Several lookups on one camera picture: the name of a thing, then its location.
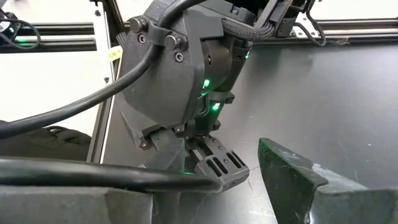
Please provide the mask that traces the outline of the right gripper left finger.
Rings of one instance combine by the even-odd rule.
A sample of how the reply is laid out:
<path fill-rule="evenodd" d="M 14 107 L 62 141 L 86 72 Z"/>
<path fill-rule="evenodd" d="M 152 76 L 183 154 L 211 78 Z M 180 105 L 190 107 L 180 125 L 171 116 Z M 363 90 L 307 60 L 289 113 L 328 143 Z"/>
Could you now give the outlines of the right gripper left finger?
<path fill-rule="evenodd" d="M 0 224 L 176 224 L 181 194 L 0 186 Z"/>

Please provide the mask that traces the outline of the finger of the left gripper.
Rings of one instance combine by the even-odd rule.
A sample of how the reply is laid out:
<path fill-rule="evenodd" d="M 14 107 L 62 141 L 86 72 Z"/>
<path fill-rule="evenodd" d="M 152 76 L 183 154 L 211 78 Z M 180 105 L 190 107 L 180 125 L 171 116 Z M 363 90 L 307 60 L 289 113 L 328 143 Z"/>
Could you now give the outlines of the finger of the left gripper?
<path fill-rule="evenodd" d="M 149 169 L 169 170 L 176 172 L 185 171 L 185 140 L 176 137 L 169 129 L 160 129 L 150 136 L 155 148 L 155 154 L 145 161 Z"/>

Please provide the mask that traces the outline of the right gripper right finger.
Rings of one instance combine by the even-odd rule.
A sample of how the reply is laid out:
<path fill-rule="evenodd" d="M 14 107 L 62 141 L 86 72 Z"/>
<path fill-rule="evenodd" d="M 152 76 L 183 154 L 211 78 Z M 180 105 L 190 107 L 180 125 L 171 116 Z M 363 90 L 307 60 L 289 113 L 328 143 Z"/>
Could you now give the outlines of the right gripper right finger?
<path fill-rule="evenodd" d="M 257 155 L 278 224 L 398 224 L 398 187 L 370 189 L 269 138 Z"/>

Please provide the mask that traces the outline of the black bag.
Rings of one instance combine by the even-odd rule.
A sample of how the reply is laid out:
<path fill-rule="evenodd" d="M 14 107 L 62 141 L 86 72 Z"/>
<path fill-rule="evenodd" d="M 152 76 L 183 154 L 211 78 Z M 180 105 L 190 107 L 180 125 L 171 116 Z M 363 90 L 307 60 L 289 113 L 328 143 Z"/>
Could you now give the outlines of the black bag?
<path fill-rule="evenodd" d="M 86 161 L 91 136 L 62 126 L 49 126 L 0 139 L 0 156 Z"/>

